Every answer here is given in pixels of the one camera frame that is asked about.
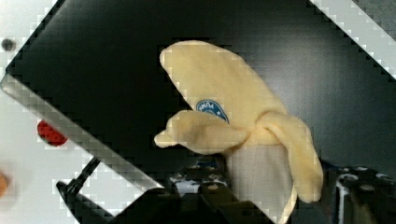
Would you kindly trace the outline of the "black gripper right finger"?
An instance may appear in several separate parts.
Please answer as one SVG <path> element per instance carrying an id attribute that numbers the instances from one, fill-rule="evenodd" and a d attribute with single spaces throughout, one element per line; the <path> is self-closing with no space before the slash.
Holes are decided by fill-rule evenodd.
<path id="1" fill-rule="evenodd" d="M 316 203 L 297 202 L 292 224 L 396 224 L 395 181 L 366 166 L 321 160 L 324 182 Z"/>

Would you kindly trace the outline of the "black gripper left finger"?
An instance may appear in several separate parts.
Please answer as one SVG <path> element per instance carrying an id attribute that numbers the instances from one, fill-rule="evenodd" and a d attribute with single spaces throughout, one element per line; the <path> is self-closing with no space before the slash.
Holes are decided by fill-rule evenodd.
<path id="1" fill-rule="evenodd" d="M 225 158 L 203 156 L 150 189 L 108 224 L 275 224 L 251 201 L 230 190 Z"/>

